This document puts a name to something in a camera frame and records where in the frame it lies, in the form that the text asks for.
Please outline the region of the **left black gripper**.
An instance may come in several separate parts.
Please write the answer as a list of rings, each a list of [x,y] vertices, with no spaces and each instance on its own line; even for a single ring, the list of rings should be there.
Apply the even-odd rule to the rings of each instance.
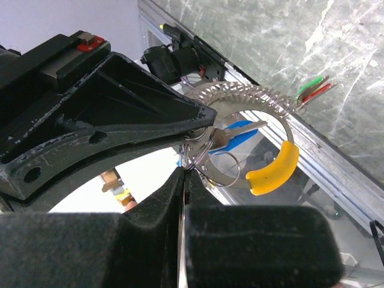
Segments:
[[[217,113],[85,31],[1,49],[1,125],[70,131],[1,163],[1,196],[26,202],[93,162],[212,125]]]

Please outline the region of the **large keyring yellow handle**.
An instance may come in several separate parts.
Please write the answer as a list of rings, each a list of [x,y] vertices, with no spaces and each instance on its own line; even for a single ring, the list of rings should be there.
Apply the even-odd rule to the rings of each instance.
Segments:
[[[292,176],[298,164],[299,149],[286,121],[295,109],[289,97],[280,95],[270,88],[240,82],[205,83],[189,90],[185,96],[217,112],[213,124],[185,138],[189,155],[185,166],[188,170],[197,169],[211,182],[224,188],[248,189],[255,196],[276,190]],[[222,120],[243,111],[258,111],[273,117],[283,126],[286,139],[271,164],[259,170],[249,171],[243,178],[239,175],[229,177],[211,161],[212,155],[225,154],[226,151],[224,148],[211,150],[210,135]]]

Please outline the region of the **blue tag key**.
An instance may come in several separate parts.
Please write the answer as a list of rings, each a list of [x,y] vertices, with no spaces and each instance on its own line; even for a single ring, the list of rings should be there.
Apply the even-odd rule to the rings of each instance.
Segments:
[[[243,127],[235,127],[233,129],[215,128],[210,135],[210,140],[212,141],[211,150],[223,149],[236,136],[257,130],[267,126],[267,124],[268,123],[266,121],[257,121],[251,122]]]

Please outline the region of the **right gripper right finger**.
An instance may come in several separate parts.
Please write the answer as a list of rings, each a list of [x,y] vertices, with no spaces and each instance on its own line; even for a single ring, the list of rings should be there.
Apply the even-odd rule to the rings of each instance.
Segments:
[[[309,206],[224,205],[186,172],[189,287],[333,287],[344,275],[327,219]]]

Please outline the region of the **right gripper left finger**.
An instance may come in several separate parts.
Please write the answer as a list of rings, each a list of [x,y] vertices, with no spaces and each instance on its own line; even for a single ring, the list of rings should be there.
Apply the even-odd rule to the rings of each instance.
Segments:
[[[185,172],[128,212],[1,216],[2,287],[176,287]]]

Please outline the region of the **aluminium frame rail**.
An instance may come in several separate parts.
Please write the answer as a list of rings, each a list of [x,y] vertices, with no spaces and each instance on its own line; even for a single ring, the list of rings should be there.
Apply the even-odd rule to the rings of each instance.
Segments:
[[[138,5],[145,29],[159,40],[167,41],[159,27],[163,23],[177,26],[190,36],[193,35],[154,1],[138,1]],[[266,118],[271,121],[260,132],[280,148],[286,134],[277,120],[258,111],[241,113],[249,120]],[[298,167],[366,231],[370,231],[371,220],[383,224],[383,185],[299,116],[292,115],[287,121],[300,151]]]

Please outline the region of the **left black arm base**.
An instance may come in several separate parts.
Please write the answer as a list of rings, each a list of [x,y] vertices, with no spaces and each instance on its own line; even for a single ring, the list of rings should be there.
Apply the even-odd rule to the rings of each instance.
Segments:
[[[154,76],[168,85],[191,73],[208,82],[224,80],[226,61],[208,44],[167,23],[160,28],[171,43],[146,49],[140,59]]]

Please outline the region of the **green key tag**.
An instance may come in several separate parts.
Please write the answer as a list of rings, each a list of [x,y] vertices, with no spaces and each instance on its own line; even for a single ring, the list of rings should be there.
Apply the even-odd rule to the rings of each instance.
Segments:
[[[313,80],[309,81],[308,83],[304,84],[302,87],[300,87],[299,91],[297,92],[296,96],[299,97],[299,95],[304,92],[307,88],[310,88],[312,86],[316,86],[323,80],[328,80],[329,76],[317,76]]]

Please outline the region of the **red key tag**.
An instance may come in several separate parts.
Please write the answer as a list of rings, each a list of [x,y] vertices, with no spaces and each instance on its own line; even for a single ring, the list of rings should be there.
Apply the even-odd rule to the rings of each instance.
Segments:
[[[324,87],[314,91],[309,96],[306,96],[302,101],[302,105],[309,105],[312,101],[318,99],[320,96],[322,96],[323,94],[325,94],[335,86],[336,84],[330,84],[330,83],[326,84]]]

